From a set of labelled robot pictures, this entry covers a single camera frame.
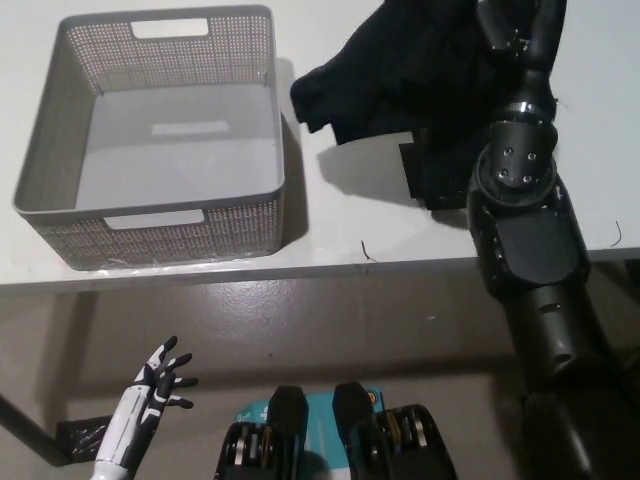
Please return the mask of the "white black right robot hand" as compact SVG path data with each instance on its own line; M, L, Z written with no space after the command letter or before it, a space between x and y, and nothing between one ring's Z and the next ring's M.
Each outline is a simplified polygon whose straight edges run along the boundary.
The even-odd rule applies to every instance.
M477 1L476 15L489 51L497 58L520 62L524 69L550 74L558 52L566 1L536 1L525 35L513 27L499 1Z

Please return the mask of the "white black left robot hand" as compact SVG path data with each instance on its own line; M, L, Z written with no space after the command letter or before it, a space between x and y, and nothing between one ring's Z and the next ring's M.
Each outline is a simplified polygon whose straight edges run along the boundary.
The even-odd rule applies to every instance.
M168 407L189 410L194 403L175 393L194 387L195 378L178 377L175 369L189 363L190 353L169 359L177 336L162 343L124 390L102 438L91 478L116 480L135 477Z

